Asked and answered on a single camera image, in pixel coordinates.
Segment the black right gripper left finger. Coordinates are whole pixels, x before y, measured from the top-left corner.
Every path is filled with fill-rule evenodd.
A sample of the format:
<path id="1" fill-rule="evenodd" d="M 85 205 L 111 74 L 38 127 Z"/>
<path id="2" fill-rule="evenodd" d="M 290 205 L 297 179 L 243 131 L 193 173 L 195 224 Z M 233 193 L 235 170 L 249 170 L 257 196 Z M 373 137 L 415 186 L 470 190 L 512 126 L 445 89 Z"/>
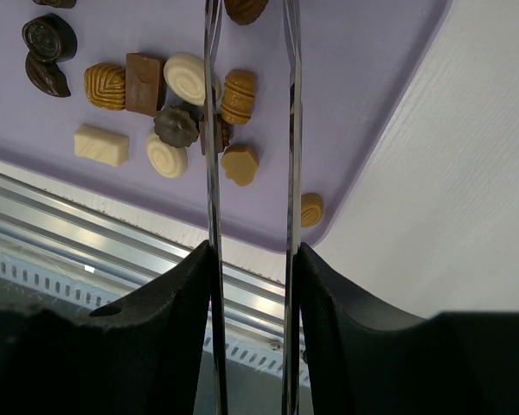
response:
<path id="1" fill-rule="evenodd" d="M 88 316 L 0 303 L 0 414 L 190 414 L 211 250 Z"/>

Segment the metal serving tongs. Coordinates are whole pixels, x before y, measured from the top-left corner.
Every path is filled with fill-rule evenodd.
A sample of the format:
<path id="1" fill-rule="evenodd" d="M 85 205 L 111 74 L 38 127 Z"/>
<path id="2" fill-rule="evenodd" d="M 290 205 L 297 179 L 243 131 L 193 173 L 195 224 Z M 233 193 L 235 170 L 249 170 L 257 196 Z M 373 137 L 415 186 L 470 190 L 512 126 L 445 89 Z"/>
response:
<path id="1" fill-rule="evenodd" d="M 283 2 L 285 40 L 290 63 L 289 178 L 285 263 L 285 313 L 283 347 L 283 414 L 299 413 L 299 288 L 296 277 L 298 249 L 301 244 L 302 173 L 302 48 L 298 1 Z M 215 151 L 217 132 L 215 58 L 221 34 L 222 4 L 207 1 L 204 33 L 204 142 L 208 183 L 208 243 L 214 253 L 215 270 L 211 278 L 212 340 L 215 366 L 215 412 L 228 413 L 226 337 L 221 258 L 221 204 L 219 165 Z"/>

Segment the brown leaf chocolate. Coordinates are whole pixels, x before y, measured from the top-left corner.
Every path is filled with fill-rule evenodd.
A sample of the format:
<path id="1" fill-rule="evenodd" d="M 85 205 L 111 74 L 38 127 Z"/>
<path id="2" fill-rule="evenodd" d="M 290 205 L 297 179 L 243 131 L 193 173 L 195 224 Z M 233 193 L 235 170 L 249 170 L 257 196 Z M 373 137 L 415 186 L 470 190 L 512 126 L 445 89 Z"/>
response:
<path id="1" fill-rule="evenodd" d="M 264 12 L 268 0 L 225 0 L 225 10 L 229 18 L 240 26 L 255 22 Z"/>

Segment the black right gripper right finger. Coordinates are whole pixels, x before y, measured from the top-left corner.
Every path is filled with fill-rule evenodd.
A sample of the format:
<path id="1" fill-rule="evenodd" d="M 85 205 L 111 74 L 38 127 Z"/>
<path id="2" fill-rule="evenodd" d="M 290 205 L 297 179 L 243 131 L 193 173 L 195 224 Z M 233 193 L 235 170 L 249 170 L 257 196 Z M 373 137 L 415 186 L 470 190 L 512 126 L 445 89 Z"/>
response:
<path id="1" fill-rule="evenodd" d="M 422 318 L 298 251 L 317 414 L 519 414 L 519 312 Z"/>

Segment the dark brown rose chocolate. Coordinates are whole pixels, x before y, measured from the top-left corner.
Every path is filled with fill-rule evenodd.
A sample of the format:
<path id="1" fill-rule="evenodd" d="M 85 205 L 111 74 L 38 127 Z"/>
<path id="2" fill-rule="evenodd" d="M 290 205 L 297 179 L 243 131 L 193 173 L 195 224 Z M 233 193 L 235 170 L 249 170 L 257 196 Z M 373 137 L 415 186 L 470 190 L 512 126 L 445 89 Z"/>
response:
<path id="1" fill-rule="evenodd" d="M 77 0 L 33 0 L 37 5 L 52 7 L 56 9 L 72 9 Z"/>

